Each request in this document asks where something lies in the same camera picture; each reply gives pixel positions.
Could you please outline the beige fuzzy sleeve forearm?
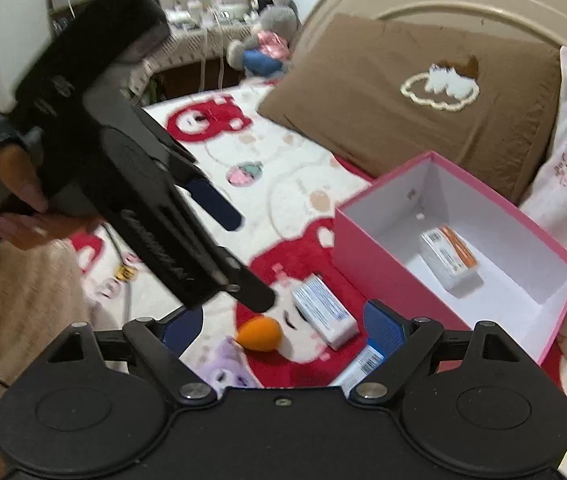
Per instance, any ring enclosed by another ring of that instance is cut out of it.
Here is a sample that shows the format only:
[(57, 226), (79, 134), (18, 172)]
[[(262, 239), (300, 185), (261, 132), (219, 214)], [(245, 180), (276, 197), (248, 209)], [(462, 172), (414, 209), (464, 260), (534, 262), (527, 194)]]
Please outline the beige fuzzy sleeve forearm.
[[(0, 244), (0, 396), (4, 387), (70, 323), (115, 326), (113, 316), (86, 296), (70, 243), (31, 250)], [(6, 471), (0, 456), (0, 478)]]

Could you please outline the person's left hand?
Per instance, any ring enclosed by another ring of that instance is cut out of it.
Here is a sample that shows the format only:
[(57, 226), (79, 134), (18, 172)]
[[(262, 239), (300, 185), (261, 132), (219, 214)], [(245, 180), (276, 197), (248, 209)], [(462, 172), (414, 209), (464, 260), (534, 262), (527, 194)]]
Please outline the person's left hand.
[(0, 238), (18, 249), (29, 250), (77, 233), (93, 232), (103, 223), (100, 216), (48, 214), (48, 200), (41, 191), (35, 166), (29, 154), (16, 144), (0, 148), (0, 181), (34, 211), (33, 214), (0, 214)]

